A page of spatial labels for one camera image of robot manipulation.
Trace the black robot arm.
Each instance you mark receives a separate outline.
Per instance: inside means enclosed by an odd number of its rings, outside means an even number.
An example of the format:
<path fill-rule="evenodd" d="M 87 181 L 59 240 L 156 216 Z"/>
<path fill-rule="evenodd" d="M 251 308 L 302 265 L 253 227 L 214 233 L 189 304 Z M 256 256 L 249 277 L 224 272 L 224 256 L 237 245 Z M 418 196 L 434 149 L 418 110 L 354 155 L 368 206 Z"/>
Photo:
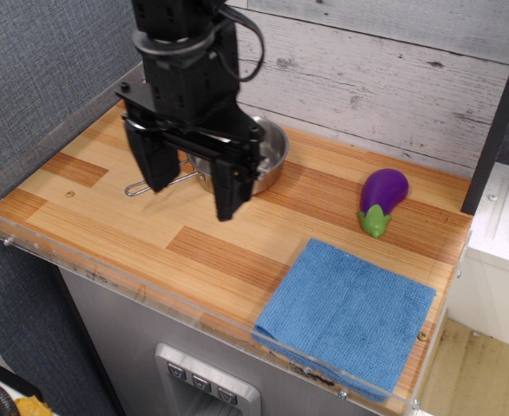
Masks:
<path fill-rule="evenodd" d="M 123 84 L 127 140 L 154 192 L 179 174 L 178 152 L 210 165 L 219 220 L 250 200 L 258 178 L 264 129 L 237 104 L 241 76 L 236 27 L 261 30 L 223 1 L 135 1 L 146 80 Z"/>

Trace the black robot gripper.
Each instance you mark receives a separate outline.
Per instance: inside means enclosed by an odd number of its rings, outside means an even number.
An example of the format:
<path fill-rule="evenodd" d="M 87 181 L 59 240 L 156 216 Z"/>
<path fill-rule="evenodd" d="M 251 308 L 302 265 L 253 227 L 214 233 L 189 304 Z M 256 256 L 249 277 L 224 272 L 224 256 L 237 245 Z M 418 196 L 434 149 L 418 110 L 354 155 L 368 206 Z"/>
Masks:
<path fill-rule="evenodd" d="M 236 43 L 192 50 L 145 50 L 146 80 L 117 91 L 127 141 L 154 192 L 180 173 L 179 151 L 210 161 L 218 220 L 250 200 L 263 133 L 237 104 L 243 78 Z"/>

